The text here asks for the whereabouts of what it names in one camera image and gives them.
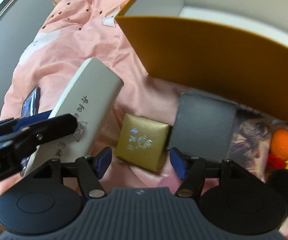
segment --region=gray ribbed panel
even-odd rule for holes
[[[115,188],[103,199],[89,200],[66,228],[45,236],[0,240],[285,240],[277,230],[260,236],[238,236],[208,222],[192,199],[173,196],[168,188]]]

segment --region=pink blanket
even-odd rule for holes
[[[36,86],[41,87],[39,112],[52,109],[82,62],[97,57],[125,85],[90,154],[104,146],[116,147],[126,113],[173,125],[180,93],[188,88],[148,76],[113,19],[126,1],[62,0],[21,56],[1,120],[20,117],[24,99]],[[0,195],[19,180],[15,175],[0,182]],[[169,160],[159,173],[150,173],[114,158],[101,183],[107,191],[112,187],[168,186],[174,192],[180,181]],[[204,190],[216,184],[217,180],[209,180]]]

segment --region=red pom-pom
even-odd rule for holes
[[[270,153],[268,155],[266,167],[269,170],[284,169],[286,167],[286,163],[281,158]]]

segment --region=yarn ball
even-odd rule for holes
[[[286,163],[279,157],[269,154],[267,159],[266,168],[268,170],[275,170],[275,169],[284,169],[286,167]]]
[[[288,160],[288,130],[285,128],[278,129],[273,133],[271,140],[270,153],[282,159]]]

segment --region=phone screen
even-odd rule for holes
[[[22,117],[29,117],[38,113],[39,99],[40,88],[35,87],[23,102]]]

